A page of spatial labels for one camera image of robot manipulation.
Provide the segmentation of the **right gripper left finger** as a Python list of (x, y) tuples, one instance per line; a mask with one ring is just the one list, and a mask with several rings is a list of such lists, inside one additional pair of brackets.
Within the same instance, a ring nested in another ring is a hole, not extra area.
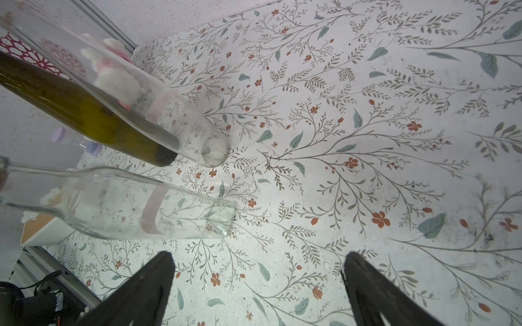
[(171, 253), (159, 252), (76, 325), (161, 325), (174, 274)]

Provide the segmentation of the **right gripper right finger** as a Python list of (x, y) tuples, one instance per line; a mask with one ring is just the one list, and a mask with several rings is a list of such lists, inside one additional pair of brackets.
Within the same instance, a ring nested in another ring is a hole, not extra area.
[(360, 254), (350, 252), (343, 282), (357, 325), (441, 325)]

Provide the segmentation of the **clear bottle with red label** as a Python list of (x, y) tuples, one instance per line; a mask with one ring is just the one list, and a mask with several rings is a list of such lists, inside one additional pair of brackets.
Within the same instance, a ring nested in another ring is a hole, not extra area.
[(59, 218), (107, 240), (226, 236), (237, 210), (215, 199), (112, 167), (54, 171), (1, 158), (1, 203)]

